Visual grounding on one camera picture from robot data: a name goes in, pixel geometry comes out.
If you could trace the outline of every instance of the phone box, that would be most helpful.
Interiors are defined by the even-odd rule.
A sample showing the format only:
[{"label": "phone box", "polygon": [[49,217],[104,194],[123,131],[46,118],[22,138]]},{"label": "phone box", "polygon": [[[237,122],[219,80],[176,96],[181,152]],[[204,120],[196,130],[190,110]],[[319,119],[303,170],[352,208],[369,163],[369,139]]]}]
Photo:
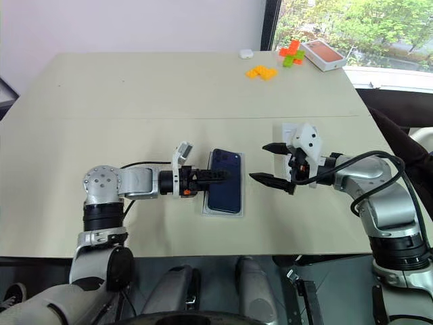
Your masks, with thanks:
[{"label": "phone box", "polygon": [[304,50],[305,56],[323,72],[342,68],[347,63],[344,56],[318,39],[302,43],[300,49]]}]

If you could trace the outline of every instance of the white plastic mount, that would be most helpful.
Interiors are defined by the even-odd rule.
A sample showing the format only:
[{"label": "white plastic mount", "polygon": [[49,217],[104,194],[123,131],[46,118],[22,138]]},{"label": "white plastic mount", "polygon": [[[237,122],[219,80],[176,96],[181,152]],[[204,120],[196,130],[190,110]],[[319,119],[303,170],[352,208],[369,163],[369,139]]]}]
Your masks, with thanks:
[{"label": "white plastic mount", "polygon": [[192,144],[182,141],[173,153],[171,169],[173,170],[173,197],[179,197],[179,167],[183,166],[191,152]]},{"label": "white plastic mount", "polygon": [[[321,159],[321,149],[323,145],[323,140],[319,137],[317,129],[308,124],[283,124],[283,140],[288,148],[300,148],[306,154],[306,161],[310,165],[310,175],[309,177],[314,177],[317,175],[317,169],[322,163]],[[290,167],[288,162],[290,156],[286,158],[286,178],[288,181],[291,180],[290,177]],[[310,187],[315,188],[316,183],[310,184]]]}]

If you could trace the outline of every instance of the white table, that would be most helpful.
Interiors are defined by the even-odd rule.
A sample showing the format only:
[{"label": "white table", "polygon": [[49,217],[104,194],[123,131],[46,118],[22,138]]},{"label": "white table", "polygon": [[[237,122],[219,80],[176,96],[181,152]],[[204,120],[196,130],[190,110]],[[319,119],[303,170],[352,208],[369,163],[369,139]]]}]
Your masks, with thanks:
[{"label": "white table", "polygon": [[[277,67],[270,81],[245,71]],[[323,154],[390,151],[342,70],[282,68],[269,52],[63,54],[0,123],[0,255],[71,257],[82,230],[82,178],[96,165],[170,160],[181,140],[204,168],[213,148],[243,152],[246,174],[277,174],[261,147],[282,123],[309,122]],[[126,226],[136,257],[364,253],[350,197],[321,186],[295,196],[245,178],[241,219],[205,217],[202,194],[137,202]]]}]

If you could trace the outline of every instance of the dark blue smartphone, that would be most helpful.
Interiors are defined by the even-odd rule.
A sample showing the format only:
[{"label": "dark blue smartphone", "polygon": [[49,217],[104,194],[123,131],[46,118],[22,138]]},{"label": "dark blue smartphone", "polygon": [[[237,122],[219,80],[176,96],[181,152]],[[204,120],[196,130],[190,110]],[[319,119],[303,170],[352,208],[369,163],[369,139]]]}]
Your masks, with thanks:
[{"label": "dark blue smartphone", "polygon": [[209,185],[209,209],[239,213],[242,199],[241,156],[235,152],[215,149],[212,152],[210,169],[223,169],[229,172],[229,176],[223,183]]}]

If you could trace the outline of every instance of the green toy block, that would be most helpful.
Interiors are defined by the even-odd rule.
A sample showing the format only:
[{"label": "green toy block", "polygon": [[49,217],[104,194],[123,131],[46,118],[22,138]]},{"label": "green toy block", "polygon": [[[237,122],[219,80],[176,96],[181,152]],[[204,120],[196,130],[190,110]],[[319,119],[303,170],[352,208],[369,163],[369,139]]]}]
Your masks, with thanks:
[{"label": "green toy block", "polygon": [[303,60],[305,56],[305,51],[299,49],[296,54],[293,56],[294,59]]},{"label": "green toy block", "polygon": [[293,66],[293,60],[294,58],[292,56],[286,56],[283,62],[283,66],[285,67],[291,67]]}]

